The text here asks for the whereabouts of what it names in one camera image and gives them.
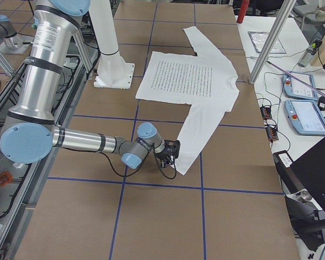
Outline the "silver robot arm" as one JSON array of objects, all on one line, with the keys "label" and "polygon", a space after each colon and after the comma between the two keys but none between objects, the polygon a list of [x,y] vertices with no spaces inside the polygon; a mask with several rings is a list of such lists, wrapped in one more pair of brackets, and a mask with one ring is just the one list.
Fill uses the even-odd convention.
[{"label": "silver robot arm", "polygon": [[0,149],[15,163],[31,164],[45,158],[53,147],[118,154],[136,169],[153,153],[162,166],[174,164],[179,143],[164,140],[149,122],[138,137],[120,137],[58,126],[56,111],[64,96],[60,88],[64,61],[74,40],[87,73],[97,72],[94,85],[128,89],[135,65],[120,55],[109,1],[38,1],[34,12],[36,34],[17,103],[1,130]]}]

